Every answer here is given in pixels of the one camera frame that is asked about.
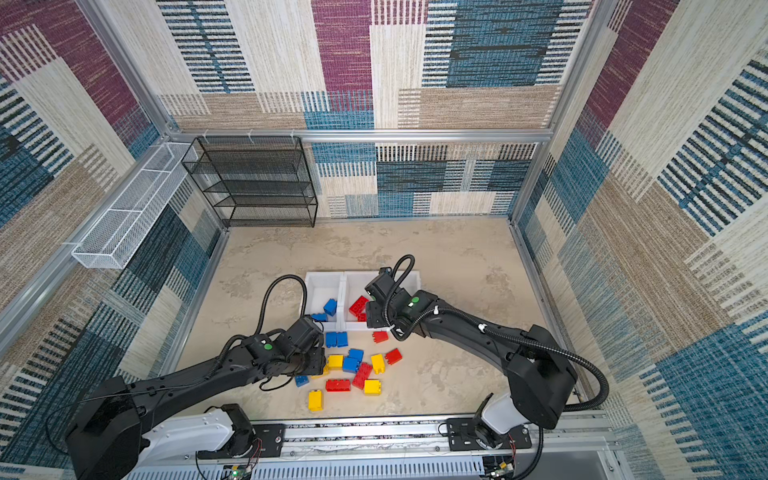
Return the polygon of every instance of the robotic arm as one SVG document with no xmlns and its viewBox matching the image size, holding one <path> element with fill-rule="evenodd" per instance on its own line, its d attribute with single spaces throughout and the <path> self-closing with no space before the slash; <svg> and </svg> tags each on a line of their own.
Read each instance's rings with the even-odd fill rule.
<svg viewBox="0 0 768 480">
<path fill-rule="evenodd" d="M 405 260 L 406 270 L 395 280 Z M 404 341 L 412 333 L 444 340 L 491 363 L 508 379 L 510 394 L 488 396 L 472 421 L 473 437 L 487 449 L 496 449 L 510 429 L 532 422 L 553 429 L 563 411 L 593 409 L 608 395 L 607 380 L 587 360 L 559 348 L 552 335 L 540 326 L 529 331 L 495 325 L 458 310 L 436 295 L 419 290 L 411 295 L 400 287 L 413 268 L 414 259 L 406 255 L 394 269 L 382 268 L 366 287 L 374 299 L 366 304 L 369 327 L 389 327 L 394 337 Z M 304 298 L 301 317 L 287 330 L 260 333 L 266 302 L 274 286 L 293 278 L 302 284 Z M 298 276 L 275 280 L 264 297 L 257 331 L 252 336 L 232 337 L 216 358 L 179 372 L 126 385 L 121 377 L 103 382 L 91 396 L 82 400 L 83 408 L 70 424 L 66 442 L 78 480 L 118 480 L 124 477 L 147 452 L 168 438 L 157 435 L 153 427 L 181 410 L 229 389 L 271 379 L 279 375 L 319 375 L 325 366 L 323 331 L 304 316 L 306 286 Z M 587 402 L 566 405 L 577 379 L 571 362 L 593 373 L 600 392 Z M 232 432 L 227 438 L 212 440 L 230 458 L 245 455 L 254 444 L 250 423 L 237 406 L 215 411 L 216 419 L 228 414 Z M 543 435 L 534 462 L 541 456 Z"/>
</svg>

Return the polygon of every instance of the marbled beige surface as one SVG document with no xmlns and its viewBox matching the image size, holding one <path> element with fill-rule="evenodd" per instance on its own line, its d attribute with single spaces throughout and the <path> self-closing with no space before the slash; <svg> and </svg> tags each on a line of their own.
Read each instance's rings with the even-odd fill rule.
<svg viewBox="0 0 768 480">
<path fill-rule="evenodd" d="M 453 305 L 491 321 L 527 329 L 545 325 L 506 221 L 500 218 L 319 223 L 310 228 L 235 228 L 227 244 L 179 368 L 215 356 L 227 339 L 251 334 L 257 325 L 264 290 L 276 277 L 302 278 L 317 270 L 377 270 L 405 253 L 416 258 L 422 288 Z M 296 319 L 300 288 L 283 282 L 270 295 L 264 329 L 287 328 Z M 232 389 L 187 410 L 239 403 L 251 419 L 298 419 L 366 415 L 474 412 L 489 392 L 507 391 L 504 376 L 479 358 L 433 339 L 411 336 L 403 343 L 390 337 L 376 345 L 370 333 L 350 333 L 351 347 L 370 356 L 399 348 L 403 360 L 371 378 L 382 382 L 382 395 L 323 391 L 325 409 L 312 413 L 307 396 L 323 389 L 328 378 L 352 378 L 331 372 L 275 392 L 258 385 Z M 345 353 L 328 349 L 326 353 Z"/>
</svg>

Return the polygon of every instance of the white divided tray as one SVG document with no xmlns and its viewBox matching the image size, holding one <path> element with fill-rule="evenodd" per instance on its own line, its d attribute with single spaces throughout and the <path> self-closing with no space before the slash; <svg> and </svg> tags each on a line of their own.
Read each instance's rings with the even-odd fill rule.
<svg viewBox="0 0 768 480">
<path fill-rule="evenodd" d="M 336 316 L 330 317 L 325 324 L 328 332 L 345 332 L 357 330 L 386 330 L 369 329 L 365 322 L 358 322 L 349 312 L 355 300 L 364 296 L 368 300 L 366 285 L 371 283 L 379 272 L 307 272 L 306 283 L 306 313 L 322 313 L 323 306 L 329 299 L 336 299 Z M 422 279 L 417 270 L 413 270 L 400 285 L 409 293 L 416 293 L 422 288 Z"/>
</svg>

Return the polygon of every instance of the blue toy brick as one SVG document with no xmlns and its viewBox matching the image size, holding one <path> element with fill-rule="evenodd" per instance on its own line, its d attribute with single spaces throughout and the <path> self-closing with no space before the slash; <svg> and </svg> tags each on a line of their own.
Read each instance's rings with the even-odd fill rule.
<svg viewBox="0 0 768 480">
<path fill-rule="evenodd" d="M 355 359 L 358 362 L 362 362 L 362 350 L 349 349 L 349 357 Z"/>
<path fill-rule="evenodd" d="M 347 373 L 357 373 L 357 369 L 360 368 L 360 360 L 351 356 L 344 357 L 344 362 L 341 365 L 341 370 Z"/>
<path fill-rule="evenodd" d="M 349 340 L 346 337 L 346 332 L 338 332 L 336 334 L 336 346 L 349 346 Z"/>
<path fill-rule="evenodd" d="M 323 310 L 325 310 L 328 315 L 336 315 L 336 301 L 334 299 L 328 300 L 328 303 L 323 307 Z"/>
</svg>

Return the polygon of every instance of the red toy brick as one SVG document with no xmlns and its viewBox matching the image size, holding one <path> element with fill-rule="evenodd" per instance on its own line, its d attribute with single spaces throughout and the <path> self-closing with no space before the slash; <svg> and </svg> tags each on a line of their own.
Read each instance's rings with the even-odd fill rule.
<svg viewBox="0 0 768 480">
<path fill-rule="evenodd" d="M 327 392 L 348 392 L 352 390 L 349 386 L 349 380 L 328 380 L 326 381 Z"/>
<path fill-rule="evenodd" d="M 357 300 L 355 300 L 355 303 L 352 304 L 352 306 L 349 308 L 349 312 L 353 314 L 354 316 L 360 317 L 360 313 L 365 313 L 366 311 L 366 303 L 368 303 L 368 299 L 364 296 L 361 296 Z"/>
<path fill-rule="evenodd" d="M 395 365 L 397 362 L 402 360 L 402 355 L 400 354 L 399 350 L 394 349 L 392 352 L 389 352 L 386 355 L 384 355 L 384 358 L 386 358 L 386 362 L 389 365 Z"/>
<path fill-rule="evenodd" d="M 373 341 L 376 343 L 386 342 L 389 340 L 389 334 L 387 332 L 374 332 Z"/>
<path fill-rule="evenodd" d="M 357 388 L 364 390 L 366 387 L 366 380 L 371 376 L 372 371 L 373 367 L 371 365 L 368 365 L 365 362 L 361 363 L 360 368 L 357 369 L 357 375 L 355 375 L 352 384 Z"/>
</svg>

